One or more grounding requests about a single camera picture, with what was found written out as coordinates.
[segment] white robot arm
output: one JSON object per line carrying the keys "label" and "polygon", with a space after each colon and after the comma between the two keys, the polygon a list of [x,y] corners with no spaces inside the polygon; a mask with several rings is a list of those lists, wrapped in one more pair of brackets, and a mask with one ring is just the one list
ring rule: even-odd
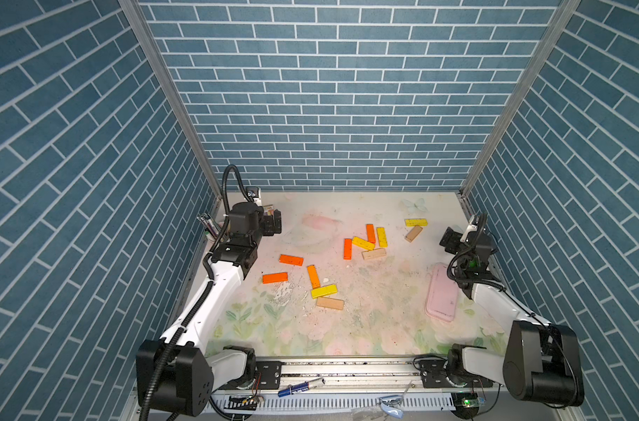
{"label": "white robot arm", "polygon": [[[229,212],[226,179],[234,171],[240,190],[247,199]],[[227,217],[214,245],[203,259],[207,277],[177,320],[158,340],[147,340],[139,347],[137,363],[140,420],[150,409],[197,416],[213,391],[230,383],[246,385],[256,370],[254,350],[236,346],[205,358],[207,341],[232,294],[240,287],[257,259],[263,236],[280,234],[279,211],[267,215],[261,207],[258,188],[242,186],[235,166],[224,171],[222,196]],[[230,224],[230,238],[220,242]]]}
{"label": "white robot arm", "polygon": [[497,247],[484,231],[486,222],[487,215],[475,216],[464,234],[448,228],[440,245],[455,254],[448,277],[509,333],[509,342],[504,356],[454,344],[446,365],[449,379],[466,383],[482,376],[507,386],[518,400],[581,405],[584,388],[577,336],[569,327],[534,313],[492,276],[488,257]]}

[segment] beige wooden block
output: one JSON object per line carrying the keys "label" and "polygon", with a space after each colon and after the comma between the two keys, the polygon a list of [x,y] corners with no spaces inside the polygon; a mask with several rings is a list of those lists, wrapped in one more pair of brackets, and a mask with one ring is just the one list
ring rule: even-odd
{"label": "beige wooden block", "polygon": [[415,240],[415,237],[418,236],[418,234],[420,234],[423,230],[423,227],[421,226],[414,226],[413,229],[411,231],[408,232],[408,234],[406,234],[405,239],[408,242],[413,242],[413,240]]}
{"label": "beige wooden block", "polygon": [[342,310],[343,300],[330,299],[329,297],[319,297],[317,299],[317,306],[324,308],[333,308],[334,310]]}
{"label": "beige wooden block", "polygon": [[375,250],[362,252],[362,257],[364,258],[364,260],[380,259],[381,257],[385,257],[387,255],[388,254],[387,252],[385,252],[384,248],[376,248]]}

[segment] pen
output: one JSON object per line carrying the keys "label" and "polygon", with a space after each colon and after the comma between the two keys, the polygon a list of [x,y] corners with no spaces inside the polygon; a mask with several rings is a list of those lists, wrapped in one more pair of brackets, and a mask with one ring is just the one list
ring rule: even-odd
{"label": "pen", "polygon": [[324,385],[324,377],[321,377],[319,379],[306,381],[305,383],[300,383],[299,385],[290,386],[284,390],[279,391],[278,396],[279,397],[289,396],[289,395],[293,395],[294,393],[305,392],[307,390],[314,389],[315,387],[319,387],[323,385]]}

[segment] butterfly pattern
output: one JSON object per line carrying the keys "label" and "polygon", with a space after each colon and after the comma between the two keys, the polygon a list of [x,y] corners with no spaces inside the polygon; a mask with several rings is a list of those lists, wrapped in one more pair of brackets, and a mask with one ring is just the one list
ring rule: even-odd
{"label": "butterfly pattern", "polygon": [[427,208],[425,207],[425,199],[423,198],[416,200],[415,203],[406,199],[402,200],[402,202],[406,207],[408,207],[409,213],[415,212],[416,210],[420,212],[427,212]]}

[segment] cable tray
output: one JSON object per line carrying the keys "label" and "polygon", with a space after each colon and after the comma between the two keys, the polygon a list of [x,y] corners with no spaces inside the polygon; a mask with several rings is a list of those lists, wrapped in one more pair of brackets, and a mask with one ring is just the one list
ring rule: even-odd
{"label": "cable tray", "polygon": [[[229,409],[231,395],[212,395],[214,401],[226,412],[233,414],[252,414],[252,411]],[[254,411],[257,415],[289,415],[289,414],[331,414],[349,412],[352,409],[374,406],[380,403],[380,394],[349,393],[327,395],[323,393],[302,393],[285,397],[265,395],[265,402]],[[444,392],[412,393],[404,397],[400,407],[406,411],[450,411],[455,410],[452,405],[452,394]],[[205,408],[204,414],[213,413],[211,407]]]}

